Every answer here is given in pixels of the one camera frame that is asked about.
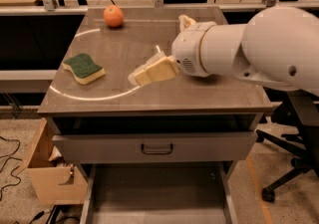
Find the chair wheel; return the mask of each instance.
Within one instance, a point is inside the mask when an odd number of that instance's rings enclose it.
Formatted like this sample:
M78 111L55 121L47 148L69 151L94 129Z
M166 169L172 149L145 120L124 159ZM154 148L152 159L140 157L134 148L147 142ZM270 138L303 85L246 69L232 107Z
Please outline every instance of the chair wheel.
M257 140L256 140L256 142L263 142L263 141L264 141L264 138L261 137L261 136L259 136L259 137L257 138Z
M274 202L275 201L275 192L272 191L268 191L267 189L262 189L262 200L267 201L267 202Z

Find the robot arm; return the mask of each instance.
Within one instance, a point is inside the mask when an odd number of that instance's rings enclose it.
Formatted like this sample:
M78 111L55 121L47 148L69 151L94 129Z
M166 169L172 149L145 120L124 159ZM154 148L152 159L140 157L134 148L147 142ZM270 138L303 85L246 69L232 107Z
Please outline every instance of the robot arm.
M172 44L190 76L230 76L281 91L319 96L319 19L291 7L268 8L247 24L196 23Z

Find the concrete floor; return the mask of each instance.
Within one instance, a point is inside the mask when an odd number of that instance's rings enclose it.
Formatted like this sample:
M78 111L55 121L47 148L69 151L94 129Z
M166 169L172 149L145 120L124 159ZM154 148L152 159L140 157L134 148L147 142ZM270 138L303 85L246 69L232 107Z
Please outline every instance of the concrete floor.
M6 139L18 139L19 150L12 156L22 158L24 152L39 125L36 110L24 109L18 118L12 118L10 110L0 112L0 135ZM260 124L258 128L280 136L281 133L294 132L289 126ZM10 154L17 146L16 141L0 140L0 156ZM313 171L297 177L295 180L276 190L275 203L262 201L261 188L287 172L292 155L285 150L269 143L255 143L245 161L239 161L230 178L229 185L235 205L239 224L315 224L319 220L319 182ZM6 158L0 158L0 168ZM18 179L11 177L10 172L21 162L9 160L0 173L0 186L16 183ZM47 209L39 204L32 187L28 172L19 175L21 183L7 187L2 191L0 201L0 223L30 223L40 211ZM80 217L81 206L72 207L58 219L65 216ZM34 223L45 223L48 214ZM66 224L78 223L68 219Z

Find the orange fruit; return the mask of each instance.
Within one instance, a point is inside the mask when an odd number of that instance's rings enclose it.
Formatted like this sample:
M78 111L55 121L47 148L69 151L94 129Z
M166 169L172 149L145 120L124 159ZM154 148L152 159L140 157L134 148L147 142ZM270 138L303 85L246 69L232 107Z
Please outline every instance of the orange fruit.
M120 27L124 22L124 14L119 6L109 5L103 12L103 18L110 27Z

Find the green scouring pad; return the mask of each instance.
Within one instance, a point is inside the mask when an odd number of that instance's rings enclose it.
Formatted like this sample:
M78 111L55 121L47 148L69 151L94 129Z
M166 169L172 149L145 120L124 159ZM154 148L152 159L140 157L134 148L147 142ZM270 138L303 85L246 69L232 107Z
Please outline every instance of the green scouring pad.
M79 84L86 85L105 74L104 68L94 63L90 55L81 53L62 63Z

